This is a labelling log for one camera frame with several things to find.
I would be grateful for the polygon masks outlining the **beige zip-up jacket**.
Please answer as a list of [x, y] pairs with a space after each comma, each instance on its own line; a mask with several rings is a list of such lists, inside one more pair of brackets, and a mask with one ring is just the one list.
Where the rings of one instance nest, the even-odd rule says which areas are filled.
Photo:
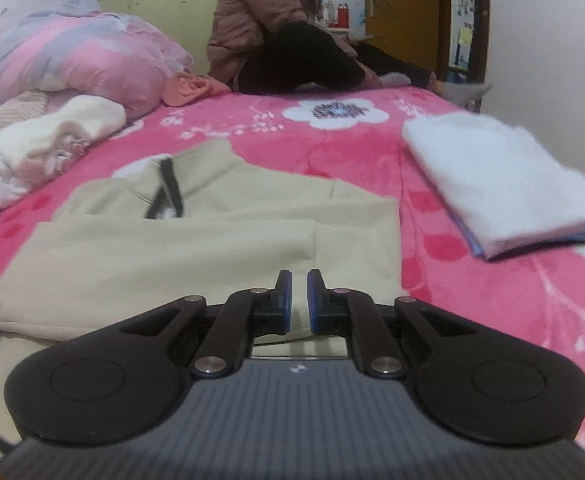
[[259, 356], [343, 356], [310, 330], [306, 276], [389, 302], [400, 295], [398, 204], [340, 180], [245, 162], [224, 140], [172, 160], [184, 212], [148, 217], [159, 162], [80, 185], [40, 223], [0, 276], [0, 438], [18, 441], [3, 400], [30, 354], [186, 295], [212, 304], [294, 275], [291, 328], [257, 342]]

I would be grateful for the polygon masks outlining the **brown wooden door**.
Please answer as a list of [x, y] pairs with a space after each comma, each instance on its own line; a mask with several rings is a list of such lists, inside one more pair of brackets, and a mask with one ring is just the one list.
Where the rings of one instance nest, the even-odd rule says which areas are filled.
[[442, 0], [366, 0], [365, 28], [373, 46], [394, 58], [435, 70]]

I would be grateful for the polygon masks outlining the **salmon orange cloth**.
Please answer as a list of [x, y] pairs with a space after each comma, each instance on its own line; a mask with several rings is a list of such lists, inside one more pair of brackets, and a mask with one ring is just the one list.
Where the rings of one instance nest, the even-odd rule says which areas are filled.
[[232, 92], [223, 82], [193, 73], [175, 73], [164, 84], [162, 102], [182, 107]]

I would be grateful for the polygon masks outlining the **pink checkered knit blanket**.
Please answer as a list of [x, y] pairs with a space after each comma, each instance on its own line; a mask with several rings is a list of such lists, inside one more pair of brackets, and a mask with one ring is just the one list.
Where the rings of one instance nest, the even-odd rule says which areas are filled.
[[17, 122], [43, 116], [49, 100], [47, 92], [36, 90], [21, 93], [6, 101], [0, 105], [0, 131]]

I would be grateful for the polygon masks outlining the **pink floral bed blanket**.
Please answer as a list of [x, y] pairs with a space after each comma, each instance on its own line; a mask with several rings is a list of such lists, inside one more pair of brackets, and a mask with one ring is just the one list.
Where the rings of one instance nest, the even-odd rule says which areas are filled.
[[[312, 101], [230, 94], [159, 108], [0, 214], [0, 274], [76, 186], [128, 177], [157, 158], [221, 138], [247, 162], [394, 197], [401, 282], [412, 296], [562, 353], [585, 371], [585, 244], [495, 262], [471, 255], [401, 136], [407, 120], [447, 111], [441, 100], [417, 90]], [[579, 440], [585, 447], [585, 422]]]

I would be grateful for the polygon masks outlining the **cream fleece garment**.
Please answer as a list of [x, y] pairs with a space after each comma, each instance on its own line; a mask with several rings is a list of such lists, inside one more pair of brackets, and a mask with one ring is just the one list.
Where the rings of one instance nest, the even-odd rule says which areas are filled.
[[48, 177], [125, 126], [124, 107], [100, 96], [75, 96], [56, 112], [0, 131], [0, 156], [24, 180]]

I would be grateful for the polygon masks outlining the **folded white towel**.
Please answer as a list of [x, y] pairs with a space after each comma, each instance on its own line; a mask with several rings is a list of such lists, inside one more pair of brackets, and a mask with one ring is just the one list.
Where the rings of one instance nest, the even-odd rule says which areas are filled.
[[585, 175], [528, 130], [455, 112], [413, 118], [402, 138], [475, 256], [585, 242]]

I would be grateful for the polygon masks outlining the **white pale pink garment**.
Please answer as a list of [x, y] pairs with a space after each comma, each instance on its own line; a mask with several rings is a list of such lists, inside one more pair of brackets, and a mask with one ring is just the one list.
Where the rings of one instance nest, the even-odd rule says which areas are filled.
[[0, 209], [20, 202], [47, 181], [39, 159], [0, 154]]

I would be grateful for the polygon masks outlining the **pink grey rolled duvet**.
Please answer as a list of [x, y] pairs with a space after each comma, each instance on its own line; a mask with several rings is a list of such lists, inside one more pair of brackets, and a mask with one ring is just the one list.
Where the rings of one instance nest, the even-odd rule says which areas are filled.
[[72, 90], [116, 102], [134, 120], [160, 104], [168, 78], [194, 68], [181, 44], [143, 18], [70, 0], [0, 33], [0, 106], [28, 91]]

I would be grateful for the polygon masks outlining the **person in mauve puffer coat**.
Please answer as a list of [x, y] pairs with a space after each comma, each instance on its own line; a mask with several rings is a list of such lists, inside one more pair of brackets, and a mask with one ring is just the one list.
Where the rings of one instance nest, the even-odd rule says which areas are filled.
[[413, 86], [457, 106], [489, 84], [453, 84], [365, 42], [332, 35], [317, 23], [320, 0], [218, 0], [207, 45], [212, 78], [244, 94], [302, 87], [358, 91]]

